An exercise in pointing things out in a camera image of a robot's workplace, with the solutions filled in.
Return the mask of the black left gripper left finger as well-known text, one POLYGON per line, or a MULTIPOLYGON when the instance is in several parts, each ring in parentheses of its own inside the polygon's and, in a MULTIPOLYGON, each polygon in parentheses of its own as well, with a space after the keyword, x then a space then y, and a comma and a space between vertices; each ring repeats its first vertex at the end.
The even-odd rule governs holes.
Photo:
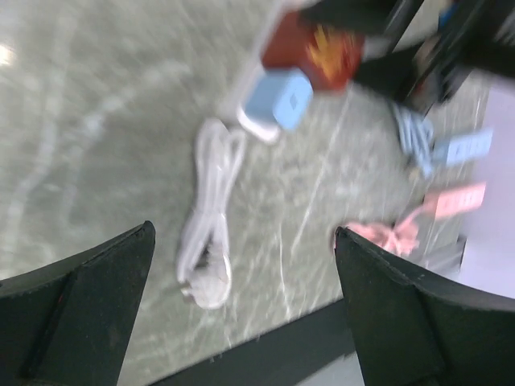
POLYGON ((3 385, 115 385, 155 250, 146 221, 1 282, 3 385))

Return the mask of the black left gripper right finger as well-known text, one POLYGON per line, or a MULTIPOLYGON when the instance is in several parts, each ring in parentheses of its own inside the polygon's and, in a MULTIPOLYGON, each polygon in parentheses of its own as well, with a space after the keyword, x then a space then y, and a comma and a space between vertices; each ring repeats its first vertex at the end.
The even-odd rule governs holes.
POLYGON ((367 385, 512 385, 514 300, 335 233, 348 325, 367 385))

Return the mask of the pink power strip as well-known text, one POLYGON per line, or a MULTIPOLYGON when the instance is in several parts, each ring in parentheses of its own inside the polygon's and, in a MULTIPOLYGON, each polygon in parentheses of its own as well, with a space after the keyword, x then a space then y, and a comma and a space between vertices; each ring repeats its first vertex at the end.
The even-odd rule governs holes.
POLYGON ((485 183, 475 183, 446 191, 427 193, 419 206, 392 225, 378 222, 367 224, 350 222, 344 227, 389 253, 408 257, 419 246, 419 227, 416 219, 420 215, 441 220, 474 211, 483 203, 485 188, 485 183))

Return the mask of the light blue power strip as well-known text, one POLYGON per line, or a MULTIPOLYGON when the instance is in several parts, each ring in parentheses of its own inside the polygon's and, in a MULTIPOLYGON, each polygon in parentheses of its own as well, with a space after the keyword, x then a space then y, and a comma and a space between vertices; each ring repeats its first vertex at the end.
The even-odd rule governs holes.
POLYGON ((483 158, 490 151, 491 128, 435 139, 434 126, 428 117, 394 103, 389 108, 398 128, 402 153, 426 179, 437 166, 455 166, 483 158))

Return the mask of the small blue plug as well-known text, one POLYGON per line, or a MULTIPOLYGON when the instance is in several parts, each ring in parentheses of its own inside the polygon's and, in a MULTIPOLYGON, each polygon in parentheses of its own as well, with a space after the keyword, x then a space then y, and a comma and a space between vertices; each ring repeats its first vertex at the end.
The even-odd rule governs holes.
POLYGON ((266 70, 244 104, 249 118, 294 130, 313 97, 311 82, 299 68, 266 70))

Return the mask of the maroon patterned cube plug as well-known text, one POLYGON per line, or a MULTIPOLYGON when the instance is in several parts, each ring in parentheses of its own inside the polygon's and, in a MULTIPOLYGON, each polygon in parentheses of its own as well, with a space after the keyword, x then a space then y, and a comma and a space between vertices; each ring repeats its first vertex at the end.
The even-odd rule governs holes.
POLYGON ((286 12, 262 53, 266 69, 299 68, 316 92, 344 89, 361 64, 365 37, 301 20, 286 12))

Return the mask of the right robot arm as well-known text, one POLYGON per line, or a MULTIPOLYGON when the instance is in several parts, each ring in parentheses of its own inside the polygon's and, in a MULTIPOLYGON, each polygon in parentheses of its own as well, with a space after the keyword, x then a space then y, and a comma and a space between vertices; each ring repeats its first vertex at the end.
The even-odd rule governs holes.
POLYGON ((364 61, 360 86, 419 113, 450 100, 473 70, 514 78, 514 3, 454 1, 437 30, 396 49, 420 1, 318 1, 301 9, 312 24, 351 31, 387 43, 385 54, 364 61))

